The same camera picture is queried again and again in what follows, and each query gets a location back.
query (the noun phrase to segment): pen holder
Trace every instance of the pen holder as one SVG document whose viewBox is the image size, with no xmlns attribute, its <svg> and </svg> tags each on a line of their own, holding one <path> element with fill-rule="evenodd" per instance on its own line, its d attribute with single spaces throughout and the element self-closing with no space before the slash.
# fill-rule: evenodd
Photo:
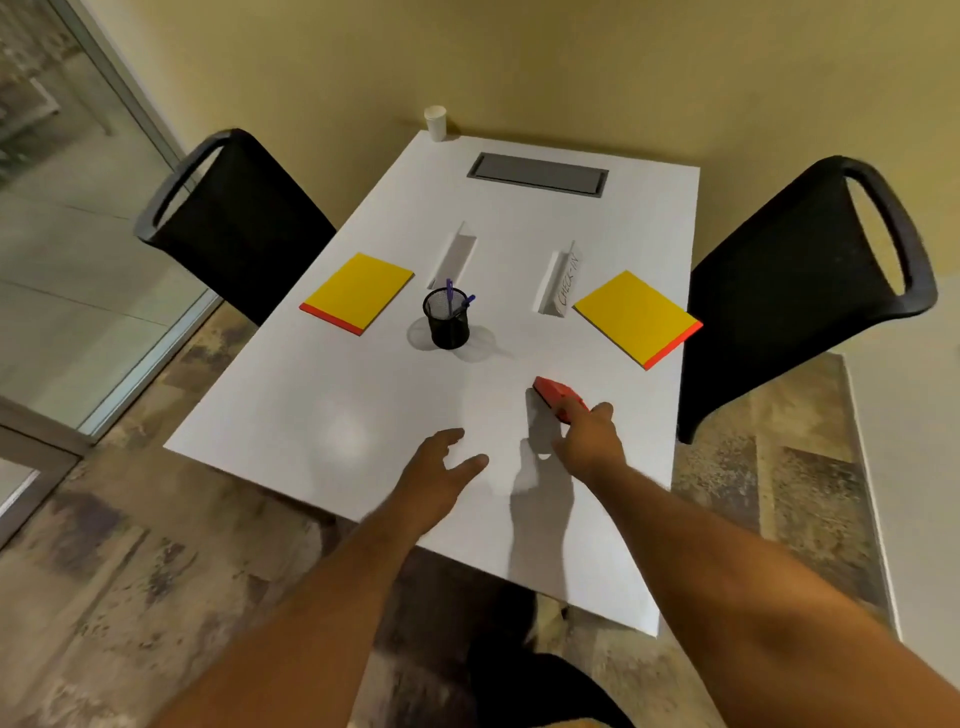
<svg viewBox="0 0 960 728">
<path fill-rule="evenodd" d="M 423 299 L 423 313 L 430 324 L 430 338 L 441 349 L 459 349 L 470 338 L 467 323 L 467 294 L 453 288 L 447 297 L 446 288 L 430 291 Z"/>
</svg>

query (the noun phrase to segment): black chair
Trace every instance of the black chair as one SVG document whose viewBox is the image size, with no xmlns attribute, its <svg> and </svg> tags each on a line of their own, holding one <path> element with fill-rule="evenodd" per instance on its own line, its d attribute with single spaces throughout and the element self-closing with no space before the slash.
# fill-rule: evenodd
<svg viewBox="0 0 960 728">
<path fill-rule="evenodd" d="M 184 183 L 218 149 L 197 186 L 160 224 Z M 283 167 L 241 129 L 212 134 L 181 161 L 133 231 L 258 326 L 336 232 Z"/>
<path fill-rule="evenodd" d="M 893 239 L 898 296 L 860 225 L 859 182 Z M 937 301 L 926 251 L 900 200 L 869 164 L 813 164 L 694 269 L 689 312 L 704 323 L 684 345 L 677 438 L 693 441 L 713 410 L 865 328 Z"/>
</svg>

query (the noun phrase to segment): leg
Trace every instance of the leg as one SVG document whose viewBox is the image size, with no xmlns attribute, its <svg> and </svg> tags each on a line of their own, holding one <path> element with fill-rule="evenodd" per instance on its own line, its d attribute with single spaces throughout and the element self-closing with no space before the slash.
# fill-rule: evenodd
<svg viewBox="0 0 960 728">
<path fill-rule="evenodd" d="M 490 636 L 470 648 L 468 668 L 482 728 L 535 728 L 578 718 L 634 728 L 599 685 L 556 655 Z"/>
</svg>

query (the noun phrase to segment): person's left hand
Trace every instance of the person's left hand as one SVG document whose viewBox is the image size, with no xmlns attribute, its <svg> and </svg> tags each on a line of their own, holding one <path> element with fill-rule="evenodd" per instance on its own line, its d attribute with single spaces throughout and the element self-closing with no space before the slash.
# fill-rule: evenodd
<svg viewBox="0 0 960 728">
<path fill-rule="evenodd" d="M 409 527 L 417 539 L 453 510 L 457 496 L 490 462 L 487 455 L 474 455 L 448 470 L 444 458 L 450 446 L 463 436 L 464 431 L 456 427 L 442 429 L 424 440 L 384 501 L 384 507 L 393 511 L 393 516 Z"/>
</svg>

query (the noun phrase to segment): white table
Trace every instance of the white table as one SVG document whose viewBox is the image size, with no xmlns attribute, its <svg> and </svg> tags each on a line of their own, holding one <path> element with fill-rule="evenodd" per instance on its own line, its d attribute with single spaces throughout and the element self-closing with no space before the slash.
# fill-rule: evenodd
<svg viewBox="0 0 960 728">
<path fill-rule="evenodd" d="M 481 151 L 609 169 L 601 198 L 468 179 Z M 656 634 L 659 612 L 597 500 L 550 439 L 535 376 L 610 400 L 631 465 L 668 487 L 682 350 L 644 372 L 572 309 L 538 313 L 556 252 L 584 257 L 573 301 L 629 269 L 685 307 L 699 170 L 420 132 L 166 447 L 359 520 L 420 441 L 462 426 L 447 461 L 491 462 L 420 545 Z M 458 287 L 476 295 L 470 342 L 430 350 L 421 301 L 464 224 L 476 235 Z M 415 272 L 362 336 L 298 310 L 354 253 Z"/>
</svg>

